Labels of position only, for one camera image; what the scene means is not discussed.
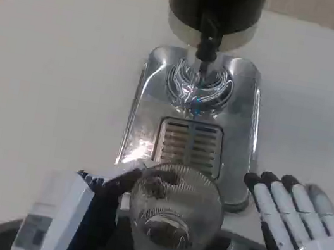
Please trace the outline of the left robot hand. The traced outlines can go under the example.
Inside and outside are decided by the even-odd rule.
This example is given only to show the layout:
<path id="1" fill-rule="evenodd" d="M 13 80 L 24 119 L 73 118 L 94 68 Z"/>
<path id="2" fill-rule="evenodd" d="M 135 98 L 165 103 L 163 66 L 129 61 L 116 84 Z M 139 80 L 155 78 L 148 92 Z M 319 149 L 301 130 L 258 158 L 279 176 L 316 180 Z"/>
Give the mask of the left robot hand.
<path id="1" fill-rule="evenodd" d="M 118 163 L 104 175 L 51 174 L 11 250 L 101 250 L 116 228 L 122 196 L 147 168 L 139 159 Z"/>

